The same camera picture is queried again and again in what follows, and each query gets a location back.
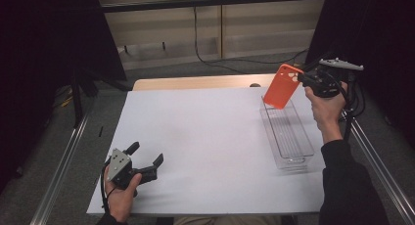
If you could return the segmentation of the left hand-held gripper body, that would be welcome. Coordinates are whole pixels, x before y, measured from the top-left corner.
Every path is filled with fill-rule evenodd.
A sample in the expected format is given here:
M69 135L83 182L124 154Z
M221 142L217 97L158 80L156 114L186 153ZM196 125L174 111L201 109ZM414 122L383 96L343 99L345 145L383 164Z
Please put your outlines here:
M118 188L125 190L136 174L141 174L140 183L145 184L158 179L159 159L156 158L150 166L133 168L131 155L136 149L120 151L113 149L109 158L109 171L105 179L113 182Z

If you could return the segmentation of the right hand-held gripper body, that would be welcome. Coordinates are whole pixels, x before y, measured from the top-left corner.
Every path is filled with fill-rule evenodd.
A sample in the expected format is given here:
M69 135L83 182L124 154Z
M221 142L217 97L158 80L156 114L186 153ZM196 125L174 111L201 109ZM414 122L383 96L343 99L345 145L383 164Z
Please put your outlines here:
M321 59L315 68L302 74L302 85L310 87L317 97L333 98L341 93L341 83L347 82L353 71L363 70L363 65L355 65L339 58Z

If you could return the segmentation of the orange phone case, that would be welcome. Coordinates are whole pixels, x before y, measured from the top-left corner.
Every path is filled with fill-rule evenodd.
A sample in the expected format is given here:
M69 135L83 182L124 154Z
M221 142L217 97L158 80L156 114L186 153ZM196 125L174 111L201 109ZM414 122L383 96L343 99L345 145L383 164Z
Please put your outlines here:
M299 68L287 64L280 65L263 96L263 102L278 110L285 108L300 85L300 74L303 74L303 71Z

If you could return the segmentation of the clear plastic container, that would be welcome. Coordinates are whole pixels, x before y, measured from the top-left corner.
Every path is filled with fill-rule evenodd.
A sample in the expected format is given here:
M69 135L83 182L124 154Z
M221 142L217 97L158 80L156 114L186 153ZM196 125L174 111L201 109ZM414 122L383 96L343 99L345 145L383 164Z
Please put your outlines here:
M262 102L259 111L277 168L306 169L314 150L293 102L282 110Z

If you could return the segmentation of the person's left hand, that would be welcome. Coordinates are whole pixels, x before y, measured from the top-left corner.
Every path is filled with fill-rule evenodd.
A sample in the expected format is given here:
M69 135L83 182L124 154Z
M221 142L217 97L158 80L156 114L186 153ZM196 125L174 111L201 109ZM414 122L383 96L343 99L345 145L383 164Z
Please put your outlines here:
M142 175L136 174L125 190L117 189L115 184L108 180L109 169L105 169L105 192L107 194L110 216L116 223L125 223L130 216L133 206L134 192L141 182Z

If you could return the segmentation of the person's right hand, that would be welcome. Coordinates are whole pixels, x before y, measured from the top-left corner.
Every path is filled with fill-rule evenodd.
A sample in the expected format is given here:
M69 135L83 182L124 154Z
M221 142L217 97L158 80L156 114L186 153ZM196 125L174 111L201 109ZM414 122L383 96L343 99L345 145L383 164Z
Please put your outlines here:
M311 102L313 117L321 131L323 143L342 140L343 136L339 126L339 118L346 105L342 94L333 98L320 98L314 95L310 87L305 87L305 96Z

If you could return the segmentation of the white table sheet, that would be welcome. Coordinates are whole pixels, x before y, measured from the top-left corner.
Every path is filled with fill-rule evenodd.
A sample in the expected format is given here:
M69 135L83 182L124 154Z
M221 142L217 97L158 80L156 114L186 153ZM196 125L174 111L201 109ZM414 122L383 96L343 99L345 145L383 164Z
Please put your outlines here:
M163 157L157 180L139 186L136 215L316 212L323 203L320 154L304 173L277 168L259 108L262 88L128 93L111 143L138 142L135 167Z

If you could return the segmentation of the black curtain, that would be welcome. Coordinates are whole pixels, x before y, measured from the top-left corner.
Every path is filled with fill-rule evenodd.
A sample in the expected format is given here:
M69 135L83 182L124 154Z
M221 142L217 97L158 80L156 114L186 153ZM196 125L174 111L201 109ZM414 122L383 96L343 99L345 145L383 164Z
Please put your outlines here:
M415 149L415 0L325 0L306 60L363 65L362 85Z
M125 78L99 0L0 0L0 193L40 138L58 88Z

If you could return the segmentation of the beige office desk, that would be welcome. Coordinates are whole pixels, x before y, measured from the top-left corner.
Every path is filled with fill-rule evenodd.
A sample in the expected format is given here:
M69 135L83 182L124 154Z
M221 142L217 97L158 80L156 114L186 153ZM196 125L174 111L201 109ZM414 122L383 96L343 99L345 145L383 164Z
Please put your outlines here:
M99 0L103 6L174 0ZM126 70L301 51L324 0L106 13Z

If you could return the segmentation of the black metal stand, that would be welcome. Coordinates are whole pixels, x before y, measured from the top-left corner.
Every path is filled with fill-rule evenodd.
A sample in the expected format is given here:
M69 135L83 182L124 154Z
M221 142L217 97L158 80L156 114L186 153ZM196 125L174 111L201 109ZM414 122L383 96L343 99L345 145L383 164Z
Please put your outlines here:
M75 115L74 128L77 128L83 119L81 92L84 92L87 97L96 97L98 88L94 83L92 72L86 68L74 68L72 70L70 87Z

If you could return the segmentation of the metal floor rail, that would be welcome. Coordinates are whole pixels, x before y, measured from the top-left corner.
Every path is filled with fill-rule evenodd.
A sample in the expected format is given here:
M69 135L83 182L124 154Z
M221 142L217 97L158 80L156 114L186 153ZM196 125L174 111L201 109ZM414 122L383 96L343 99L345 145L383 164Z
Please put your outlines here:
M79 145L79 141L82 137L88 119L89 115L86 114L81 119L81 121L78 122L78 125L73 129L65 151L53 174L52 180L49 183L47 191L42 197L41 202L37 207L29 225L47 225L47 221L50 217L56 199L62 189L64 179L69 170L69 165Z
M394 180L367 135L364 133L363 128L354 117L347 117L345 112L342 113L342 116L348 124L346 130L352 134L363 154L370 162L405 225L415 225L415 206L412 205L410 199Z

